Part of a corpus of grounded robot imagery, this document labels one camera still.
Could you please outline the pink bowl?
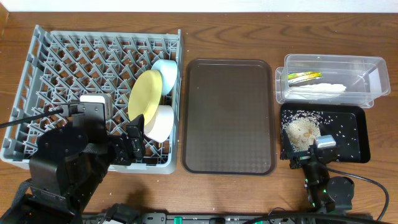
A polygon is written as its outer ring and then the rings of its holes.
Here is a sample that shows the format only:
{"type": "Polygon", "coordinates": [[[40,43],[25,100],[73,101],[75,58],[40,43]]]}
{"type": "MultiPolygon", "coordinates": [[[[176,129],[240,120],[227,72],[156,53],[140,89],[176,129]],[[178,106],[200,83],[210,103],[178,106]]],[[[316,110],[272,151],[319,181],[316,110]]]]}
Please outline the pink bowl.
{"type": "Polygon", "coordinates": [[[153,118],[144,126],[145,135],[156,141],[164,142],[172,132],[174,111],[169,105],[159,105],[153,118]]]}

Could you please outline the yellow plate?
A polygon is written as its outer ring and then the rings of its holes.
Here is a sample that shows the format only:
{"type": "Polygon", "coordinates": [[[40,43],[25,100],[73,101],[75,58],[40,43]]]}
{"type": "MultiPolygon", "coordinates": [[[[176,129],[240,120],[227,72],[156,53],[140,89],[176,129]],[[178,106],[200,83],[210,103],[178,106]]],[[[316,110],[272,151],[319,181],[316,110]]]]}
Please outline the yellow plate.
{"type": "Polygon", "coordinates": [[[147,125],[154,117],[162,96],[162,76],[157,70],[147,70],[136,80],[128,101],[128,116],[132,121],[144,116],[147,125]]]}

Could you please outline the white napkin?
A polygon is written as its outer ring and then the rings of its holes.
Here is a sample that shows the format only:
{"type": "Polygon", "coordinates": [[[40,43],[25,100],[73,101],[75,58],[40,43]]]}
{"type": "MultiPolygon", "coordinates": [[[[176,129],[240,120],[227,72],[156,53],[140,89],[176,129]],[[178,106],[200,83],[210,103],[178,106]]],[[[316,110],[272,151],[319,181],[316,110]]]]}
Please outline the white napkin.
{"type": "Polygon", "coordinates": [[[342,84],[319,83],[293,86],[284,92],[286,100],[320,100],[340,96],[346,87],[342,84]]]}

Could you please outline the green snack wrapper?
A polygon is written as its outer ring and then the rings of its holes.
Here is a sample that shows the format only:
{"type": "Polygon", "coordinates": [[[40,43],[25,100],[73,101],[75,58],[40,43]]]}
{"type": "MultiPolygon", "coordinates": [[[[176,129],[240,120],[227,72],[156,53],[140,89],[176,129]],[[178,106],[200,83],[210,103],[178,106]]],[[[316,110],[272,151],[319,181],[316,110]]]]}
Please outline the green snack wrapper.
{"type": "Polygon", "coordinates": [[[300,73],[290,73],[288,74],[288,84],[289,86],[296,85],[302,82],[307,82],[310,80],[315,80],[322,78],[321,72],[300,72],[300,73]]]}

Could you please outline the light blue bowl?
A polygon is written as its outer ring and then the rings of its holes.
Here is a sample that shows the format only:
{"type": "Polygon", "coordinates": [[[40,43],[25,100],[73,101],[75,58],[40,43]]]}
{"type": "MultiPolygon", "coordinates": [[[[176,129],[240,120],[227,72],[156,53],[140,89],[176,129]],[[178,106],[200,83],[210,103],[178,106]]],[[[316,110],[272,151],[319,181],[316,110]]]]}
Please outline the light blue bowl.
{"type": "Polygon", "coordinates": [[[159,71],[162,76],[162,96],[168,95],[177,79],[178,67],[176,61],[159,59],[153,64],[152,69],[159,71]]]}

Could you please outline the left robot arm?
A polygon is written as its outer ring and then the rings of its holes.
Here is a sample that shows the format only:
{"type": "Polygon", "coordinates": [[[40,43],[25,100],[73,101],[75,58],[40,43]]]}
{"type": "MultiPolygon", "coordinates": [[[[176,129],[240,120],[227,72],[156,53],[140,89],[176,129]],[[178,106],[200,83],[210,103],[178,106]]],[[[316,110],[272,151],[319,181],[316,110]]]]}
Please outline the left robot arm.
{"type": "Polygon", "coordinates": [[[83,211],[109,166],[144,157],[143,114],[115,136],[107,133],[103,103],[67,103],[56,113],[72,121],[38,138],[31,178],[21,183],[1,223],[83,223],[83,211]]]}

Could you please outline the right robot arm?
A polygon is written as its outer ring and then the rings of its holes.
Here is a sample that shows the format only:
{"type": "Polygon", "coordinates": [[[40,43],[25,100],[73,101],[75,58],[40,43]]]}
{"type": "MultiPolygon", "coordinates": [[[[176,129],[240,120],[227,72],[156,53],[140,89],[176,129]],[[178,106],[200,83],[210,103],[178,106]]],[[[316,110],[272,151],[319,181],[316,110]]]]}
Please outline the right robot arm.
{"type": "Polygon", "coordinates": [[[290,161],[291,169],[302,169],[308,201],[320,213],[344,214],[351,210],[354,182],[348,177],[330,177],[327,163],[337,159],[333,136],[317,136],[306,151],[294,151],[287,131],[281,131],[280,159],[290,161]]]}

